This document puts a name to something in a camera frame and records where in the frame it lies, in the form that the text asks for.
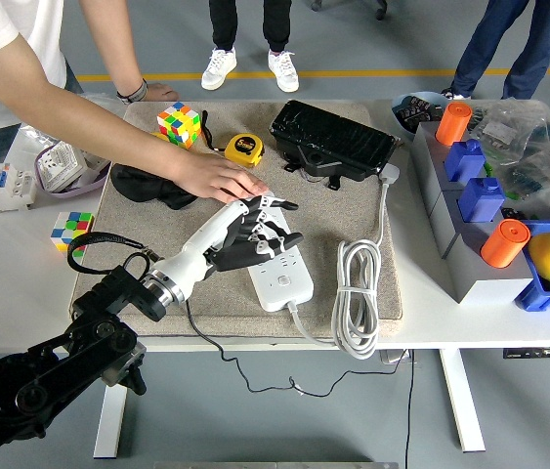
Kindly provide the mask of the person's left hand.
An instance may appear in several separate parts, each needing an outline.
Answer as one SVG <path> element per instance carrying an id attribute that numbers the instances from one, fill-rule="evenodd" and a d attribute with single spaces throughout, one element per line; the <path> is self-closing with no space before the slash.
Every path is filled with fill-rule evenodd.
<path id="1" fill-rule="evenodd" d="M 178 92 L 164 83 L 149 83 L 144 97 L 146 102 L 176 102 L 179 99 Z"/>

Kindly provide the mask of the person's right hand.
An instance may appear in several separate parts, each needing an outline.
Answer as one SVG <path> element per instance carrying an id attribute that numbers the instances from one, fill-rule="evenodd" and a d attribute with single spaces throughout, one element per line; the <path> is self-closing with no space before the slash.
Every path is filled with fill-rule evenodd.
<path id="1" fill-rule="evenodd" d="M 265 194 L 269 187 L 242 166 L 211 153 L 190 153 L 172 167 L 171 180 L 185 191 L 223 203 Z"/>

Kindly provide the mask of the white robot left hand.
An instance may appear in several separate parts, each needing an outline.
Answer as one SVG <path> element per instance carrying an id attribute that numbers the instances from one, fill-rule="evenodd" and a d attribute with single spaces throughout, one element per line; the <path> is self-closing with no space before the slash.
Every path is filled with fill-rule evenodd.
<path id="1" fill-rule="evenodd" d="M 181 251 L 153 264 L 143 285 L 167 306 L 188 300 L 194 286 L 214 272 L 227 272 L 272 260 L 303 240 L 275 218 L 274 210 L 293 211 L 294 202 L 271 193 L 233 201 L 215 213 Z"/>

